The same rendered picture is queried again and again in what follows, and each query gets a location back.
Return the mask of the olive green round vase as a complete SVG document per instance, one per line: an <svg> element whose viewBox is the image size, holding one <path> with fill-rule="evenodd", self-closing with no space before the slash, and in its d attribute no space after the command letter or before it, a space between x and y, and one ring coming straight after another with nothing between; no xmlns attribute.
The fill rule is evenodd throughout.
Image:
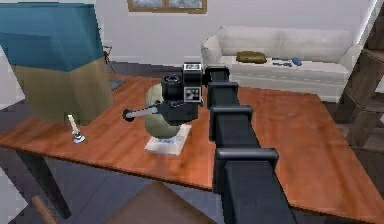
<svg viewBox="0 0 384 224"><path fill-rule="evenodd" d="M163 101L162 86L153 85L146 94L147 106L154 105L156 101ZM145 117L145 128L147 132L157 139L169 139L176 136L180 130L179 126L169 125L161 114L152 114Z"/></svg>

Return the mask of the olive green cushion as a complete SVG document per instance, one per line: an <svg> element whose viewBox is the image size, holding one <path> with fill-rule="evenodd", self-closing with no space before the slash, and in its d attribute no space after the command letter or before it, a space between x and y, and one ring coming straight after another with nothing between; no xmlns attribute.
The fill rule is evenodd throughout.
<svg viewBox="0 0 384 224"><path fill-rule="evenodd" d="M241 51L236 54L236 61L242 63L264 64L266 56L261 52Z"/></svg>

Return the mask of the white sofa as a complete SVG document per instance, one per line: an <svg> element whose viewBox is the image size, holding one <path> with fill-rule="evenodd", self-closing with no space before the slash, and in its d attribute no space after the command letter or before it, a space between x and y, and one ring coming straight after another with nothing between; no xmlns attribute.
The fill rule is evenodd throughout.
<svg viewBox="0 0 384 224"><path fill-rule="evenodd" d="M222 26L201 46L205 65L223 64L241 86L312 93L337 102L362 47L348 31ZM236 61L241 51L261 52L264 64ZM302 66L275 66L272 58L299 58Z"/></svg>

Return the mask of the dark remote control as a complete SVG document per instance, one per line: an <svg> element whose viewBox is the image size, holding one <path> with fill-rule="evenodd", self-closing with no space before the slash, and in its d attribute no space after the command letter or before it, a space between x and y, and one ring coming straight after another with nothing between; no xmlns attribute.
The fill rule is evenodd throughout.
<svg viewBox="0 0 384 224"><path fill-rule="evenodd" d="M292 67L292 63L290 60L280 60L280 59L272 58L272 64L275 66Z"/></svg>

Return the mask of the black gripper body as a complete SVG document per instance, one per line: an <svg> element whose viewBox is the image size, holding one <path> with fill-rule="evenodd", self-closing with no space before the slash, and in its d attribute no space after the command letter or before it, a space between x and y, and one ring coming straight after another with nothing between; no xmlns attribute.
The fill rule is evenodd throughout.
<svg viewBox="0 0 384 224"><path fill-rule="evenodd" d="M157 114L171 126L179 126L198 118L201 105L201 85L185 81L181 75L161 79L161 99L155 101Z"/></svg>

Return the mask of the blue and tan box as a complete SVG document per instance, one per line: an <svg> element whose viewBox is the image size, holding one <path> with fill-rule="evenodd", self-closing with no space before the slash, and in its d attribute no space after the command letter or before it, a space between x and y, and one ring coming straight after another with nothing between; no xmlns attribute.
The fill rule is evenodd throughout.
<svg viewBox="0 0 384 224"><path fill-rule="evenodd" d="M92 4L0 2L0 47L36 117L87 125L113 104Z"/></svg>

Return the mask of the brown wooden table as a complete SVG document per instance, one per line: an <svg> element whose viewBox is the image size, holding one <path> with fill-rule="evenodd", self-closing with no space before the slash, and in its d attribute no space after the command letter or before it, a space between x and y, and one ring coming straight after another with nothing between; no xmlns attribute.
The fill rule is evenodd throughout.
<svg viewBox="0 0 384 224"><path fill-rule="evenodd" d="M143 106L157 81L124 80L113 105L82 127L85 142L74 143L67 124L30 117L0 134L0 146L211 190L215 146L208 137L208 110L200 109L180 155L147 152L143 119L128 123L122 112ZM384 199L318 96L242 87L238 97L254 110L260 144L279 153L276 173L292 207L384 224Z"/></svg>

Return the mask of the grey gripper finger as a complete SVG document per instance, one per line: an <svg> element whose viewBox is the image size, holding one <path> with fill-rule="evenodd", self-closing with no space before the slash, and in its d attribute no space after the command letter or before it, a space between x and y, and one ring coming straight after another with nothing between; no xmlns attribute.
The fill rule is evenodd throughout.
<svg viewBox="0 0 384 224"><path fill-rule="evenodd" d="M132 122L136 117L142 117L152 114L158 114L159 108L157 106L150 106L141 110L132 111L130 109L125 109L122 113L124 120Z"/></svg>

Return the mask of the brown wooden chair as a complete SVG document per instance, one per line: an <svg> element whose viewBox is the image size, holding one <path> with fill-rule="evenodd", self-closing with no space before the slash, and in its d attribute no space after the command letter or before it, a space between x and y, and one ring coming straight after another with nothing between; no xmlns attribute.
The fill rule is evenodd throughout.
<svg viewBox="0 0 384 224"><path fill-rule="evenodd" d="M111 51L112 51L112 47L111 46L104 46L103 47L105 63L110 66L112 72L115 72L115 70L113 68L113 64L112 64L112 62L110 60Z"/></svg>

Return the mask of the brown wooden shelf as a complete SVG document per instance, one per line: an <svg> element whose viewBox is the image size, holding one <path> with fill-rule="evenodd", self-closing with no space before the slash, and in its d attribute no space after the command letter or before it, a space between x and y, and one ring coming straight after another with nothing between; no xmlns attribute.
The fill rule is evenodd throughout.
<svg viewBox="0 0 384 224"><path fill-rule="evenodd" d="M384 115L384 93L376 91L384 79L384 0L377 0L361 35L356 64L338 102L334 120L350 123L346 140L363 147Z"/></svg>

